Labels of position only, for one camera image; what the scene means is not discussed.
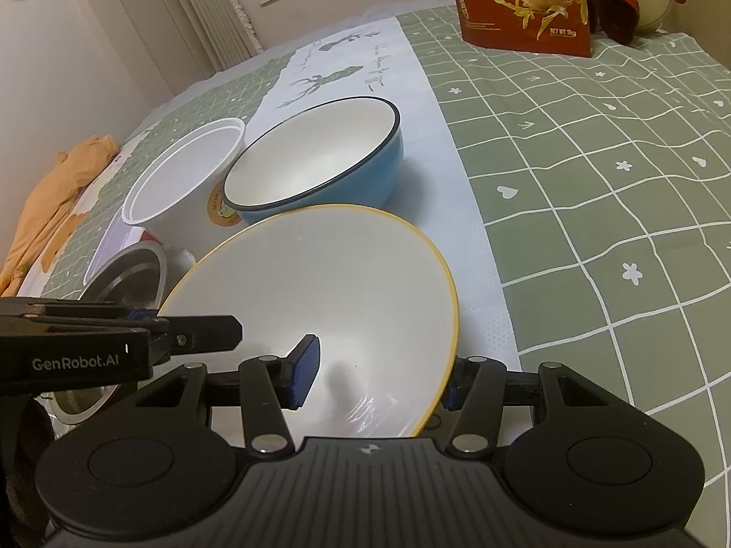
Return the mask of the beige curtain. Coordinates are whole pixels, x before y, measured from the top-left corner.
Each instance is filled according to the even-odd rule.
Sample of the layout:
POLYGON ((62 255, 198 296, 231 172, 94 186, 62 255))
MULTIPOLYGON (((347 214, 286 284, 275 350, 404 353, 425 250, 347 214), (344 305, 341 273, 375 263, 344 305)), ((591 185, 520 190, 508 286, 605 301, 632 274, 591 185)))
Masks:
POLYGON ((264 51, 239 0, 162 0, 205 75, 237 66, 264 51))

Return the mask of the red quail eggs bag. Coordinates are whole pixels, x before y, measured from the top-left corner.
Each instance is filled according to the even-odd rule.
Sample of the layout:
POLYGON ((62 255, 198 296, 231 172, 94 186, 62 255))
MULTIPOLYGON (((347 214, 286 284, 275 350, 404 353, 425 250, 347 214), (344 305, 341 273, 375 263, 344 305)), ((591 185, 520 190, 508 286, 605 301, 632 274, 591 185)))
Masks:
POLYGON ((591 54, 588 0, 455 0, 463 41, 497 50, 591 54))

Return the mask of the dark red round object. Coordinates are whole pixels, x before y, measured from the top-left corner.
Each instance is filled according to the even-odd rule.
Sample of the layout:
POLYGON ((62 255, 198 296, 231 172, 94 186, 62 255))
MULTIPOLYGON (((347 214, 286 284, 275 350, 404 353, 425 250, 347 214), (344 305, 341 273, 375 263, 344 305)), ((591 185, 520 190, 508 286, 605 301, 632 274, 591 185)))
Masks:
POLYGON ((592 33, 604 31, 620 45, 633 41, 639 24, 638 0, 588 0, 592 33))

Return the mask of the white disposable plastic bowl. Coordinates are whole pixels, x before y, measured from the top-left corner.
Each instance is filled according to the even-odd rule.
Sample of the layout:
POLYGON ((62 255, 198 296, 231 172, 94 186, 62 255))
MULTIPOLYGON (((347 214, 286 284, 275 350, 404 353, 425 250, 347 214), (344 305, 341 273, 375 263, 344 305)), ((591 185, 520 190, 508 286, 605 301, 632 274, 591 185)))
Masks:
POLYGON ((197 260, 239 232, 243 221, 224 200, 223 183, 244 150, 244 135, 243 120, 225 117, 167 147, 129 190, 124 223, 197 260))

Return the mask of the white deer table runner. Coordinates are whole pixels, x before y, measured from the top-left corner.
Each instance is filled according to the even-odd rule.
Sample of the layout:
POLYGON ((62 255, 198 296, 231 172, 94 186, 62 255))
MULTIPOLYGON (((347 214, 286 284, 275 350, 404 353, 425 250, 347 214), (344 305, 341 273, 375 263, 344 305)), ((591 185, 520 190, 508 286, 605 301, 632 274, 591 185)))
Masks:
POLYGON ((245 141, 223 188, 245 223, 322 203, 401 216, 430 238, 454 276, 461 354, 518 366, 480 209, 407 21, 371 21, 299 48, 245 141))

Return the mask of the orange cloth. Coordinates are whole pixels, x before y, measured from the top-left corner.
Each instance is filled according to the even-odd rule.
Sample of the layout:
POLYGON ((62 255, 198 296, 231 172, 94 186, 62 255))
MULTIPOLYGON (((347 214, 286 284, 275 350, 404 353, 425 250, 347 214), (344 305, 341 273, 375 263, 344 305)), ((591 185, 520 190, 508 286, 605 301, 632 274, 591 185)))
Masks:
POLYGON ((1 269, 1 295, 14 297, 33 262, 71 214, 80 194, 118 156, 113 136, 91 136, 68 152, 58 152, 53 167, 26 198, 14 239, 1 269))

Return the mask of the blue enamel bowl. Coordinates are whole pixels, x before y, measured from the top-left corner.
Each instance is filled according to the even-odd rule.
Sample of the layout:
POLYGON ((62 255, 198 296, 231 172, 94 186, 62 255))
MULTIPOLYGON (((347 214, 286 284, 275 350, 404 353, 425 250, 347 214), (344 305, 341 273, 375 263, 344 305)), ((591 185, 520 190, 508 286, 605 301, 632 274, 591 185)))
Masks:
POLYGON ((347 96, 260 135, 228 169, 223 195, 248 224, 317 204, 380 208, 403 161, 399 109, 378 96, 347 96))

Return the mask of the cartoon print bedsheet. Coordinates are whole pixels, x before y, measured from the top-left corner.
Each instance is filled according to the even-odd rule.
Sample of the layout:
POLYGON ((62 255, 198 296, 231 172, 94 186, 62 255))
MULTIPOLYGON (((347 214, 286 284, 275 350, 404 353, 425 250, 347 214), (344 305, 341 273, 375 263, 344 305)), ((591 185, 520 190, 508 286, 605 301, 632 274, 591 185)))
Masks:
POLYGON ((118 156, 108 164, 108 167, 84 190, 72 208, 71 213, 61 223, 56 234, 51 237, 42 253, 28 270, 24 282, 21 283, 18 295, 40 297, 43 288, 51 277, 53 266, 56 265, 63 245, 71 237, 75 228, 92 210, 99 198, 101 189, 122 169, 127 159, 134 153, 136 146, 143 141, 150 132, 150 127, 139 131, 128 142, 122 145, 118 156))

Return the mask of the lilac rectangular plastic tray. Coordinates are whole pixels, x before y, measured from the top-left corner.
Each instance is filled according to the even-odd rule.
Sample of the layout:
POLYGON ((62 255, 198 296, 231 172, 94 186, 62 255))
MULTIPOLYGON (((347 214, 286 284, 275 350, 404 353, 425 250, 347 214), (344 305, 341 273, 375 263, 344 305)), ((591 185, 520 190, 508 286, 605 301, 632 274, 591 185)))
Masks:
POLYGON ((99 243, 97 250, 94 251, 87 270, 85 270, 85 274, 82 279, 83 286, 87 286, 88 283, 92 281, 95 274, 114 255, 140 241, 157 242, 157 239, 144 228, 127 225, 127 223, 122 220, 122 208, 119 208, 109 223, 108 228, 106 228, 104 235, 101 236, 101 242, 99 243))

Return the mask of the white yellow-rimmed ceramic bowl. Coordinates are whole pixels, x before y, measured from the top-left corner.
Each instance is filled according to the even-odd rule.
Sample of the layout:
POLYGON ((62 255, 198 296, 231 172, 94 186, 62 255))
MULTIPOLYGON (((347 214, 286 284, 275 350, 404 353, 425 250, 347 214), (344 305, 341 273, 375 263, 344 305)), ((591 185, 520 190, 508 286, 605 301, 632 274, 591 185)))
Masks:
POLYGON ((316 379, 305 404, 285 414, 295 442, 417 436, 445 389, 460 330, 437 247, 398 216, 354 205, 312 206, 238 232, 183 276, 161 312, 242 323, 237 349, 204 355, 212 372, 284 356, 317 335, 316 379))

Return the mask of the green checked tablecloth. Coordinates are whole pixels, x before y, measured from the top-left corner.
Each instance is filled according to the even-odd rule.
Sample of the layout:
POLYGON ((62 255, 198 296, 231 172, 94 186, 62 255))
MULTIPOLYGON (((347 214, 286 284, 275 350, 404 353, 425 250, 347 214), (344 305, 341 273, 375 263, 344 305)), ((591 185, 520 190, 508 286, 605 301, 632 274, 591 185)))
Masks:
MULTIPOLYGON (((682 33, 630 47, 597 37, 590 57, 570 58, 467 45, 449 6, 398 17, 475 194, 518 366, 556 360, 591 377, 688 438, 708 489, 726 486, 729 71, 682 33)), ((209 119, 248 125, 291 54, 367 22, 277 47, 155 111, 41 295, 80 294, 125 193, 166 145, 209 119)))

